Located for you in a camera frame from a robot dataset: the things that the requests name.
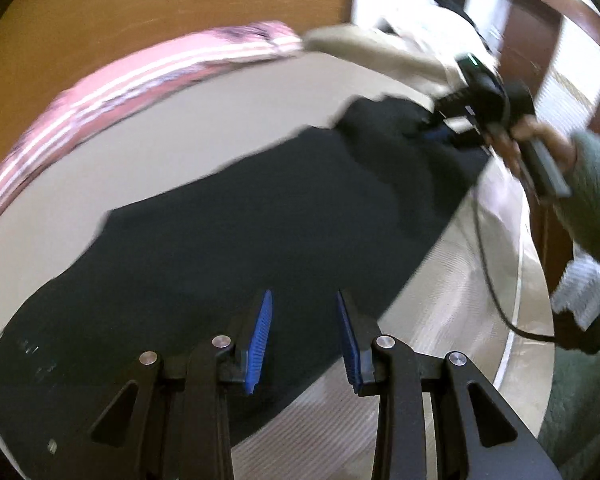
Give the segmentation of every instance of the fuzzy green sweater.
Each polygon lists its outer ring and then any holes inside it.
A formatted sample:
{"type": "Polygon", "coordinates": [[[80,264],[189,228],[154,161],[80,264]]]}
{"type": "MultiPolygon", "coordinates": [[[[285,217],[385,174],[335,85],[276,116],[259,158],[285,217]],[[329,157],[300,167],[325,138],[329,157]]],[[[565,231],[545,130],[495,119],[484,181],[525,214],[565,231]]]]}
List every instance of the fuzzy green sweater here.
{"type": "MultiPolygon", "coordinates": [[[[575,168],[567,176],[573,195],[556,206],[572,239],[600,262],[600,137],[573,135],[575,168]]],[[[538,437],[564,480],[580,480],[600,465],[600,352],[556,348],[547,412],[538,437]]]]}

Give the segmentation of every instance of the black cloth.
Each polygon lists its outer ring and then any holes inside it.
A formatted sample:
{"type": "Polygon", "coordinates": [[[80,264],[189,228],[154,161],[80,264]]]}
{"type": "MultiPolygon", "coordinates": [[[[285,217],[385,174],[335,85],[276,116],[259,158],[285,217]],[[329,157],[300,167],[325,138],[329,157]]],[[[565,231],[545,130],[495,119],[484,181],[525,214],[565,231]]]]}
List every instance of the black cloth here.
{"type": "Polygon", "coordinates": [[[99,413],[140,353],[210,340],[259,287],[273,291],[269,344],[256,393],[230,405],[232,442],[288,405],[340,354],[336,291],[378,318],[486,163],[422,140],[428,114],[358,99],[334,129],[112,211],[0,339],[0,431],[24,472],[43,478],[48,441],[99,413]]]}

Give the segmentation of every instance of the green sleeve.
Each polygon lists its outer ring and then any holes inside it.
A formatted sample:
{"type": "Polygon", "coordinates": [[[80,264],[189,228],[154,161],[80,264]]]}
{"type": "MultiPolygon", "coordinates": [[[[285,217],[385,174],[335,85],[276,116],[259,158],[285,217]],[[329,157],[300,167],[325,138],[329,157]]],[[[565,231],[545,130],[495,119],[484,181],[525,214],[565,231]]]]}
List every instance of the green sleeve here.
{"type": "Polygon", "coordinates": [[[578,160],[566,180],[573,195],[555,209],[571,238],[600,262],[600,137],[576,132],[572,138],[578,160]]]}

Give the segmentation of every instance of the triangular cutout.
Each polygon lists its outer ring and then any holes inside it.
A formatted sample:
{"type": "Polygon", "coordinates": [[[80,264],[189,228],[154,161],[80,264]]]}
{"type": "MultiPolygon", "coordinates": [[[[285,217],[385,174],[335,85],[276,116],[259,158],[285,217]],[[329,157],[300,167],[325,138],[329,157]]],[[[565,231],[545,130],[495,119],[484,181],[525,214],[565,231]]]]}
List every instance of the triangular cutout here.
{"type": "Polygon", "coordinates": [[[480,443],[484,447],[513,442],[518,437],[518,432],[477,383],[469,384],[469,398],[474,407],[480,443]]]}
{"type": "Polygon", "coordinates": [[[117,394],[91,430],[91,439],[100,444],[122,447],[138,396],[138,385],[127,384],[117,394]]]}

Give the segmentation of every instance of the human hand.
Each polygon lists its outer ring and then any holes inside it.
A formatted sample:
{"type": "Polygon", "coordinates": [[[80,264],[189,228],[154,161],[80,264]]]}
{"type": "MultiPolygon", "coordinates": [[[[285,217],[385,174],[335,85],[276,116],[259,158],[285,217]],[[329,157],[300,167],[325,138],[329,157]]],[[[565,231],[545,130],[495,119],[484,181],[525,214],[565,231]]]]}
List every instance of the human hand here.
{"type": "Polygon", "coordinates": [[[516,177],[520,177],[520,147],[518,142],[533,137],[544,142],[549,153],[554,158],[560,171],[565,174],[570,171],[577,159],[576,146],[570,139],[546,123],[541,123],[533,116],[525,116],[511,129],[511,135],[506,132],[492,132],[488,143],[502,157],[505,165],[516,177]]]}

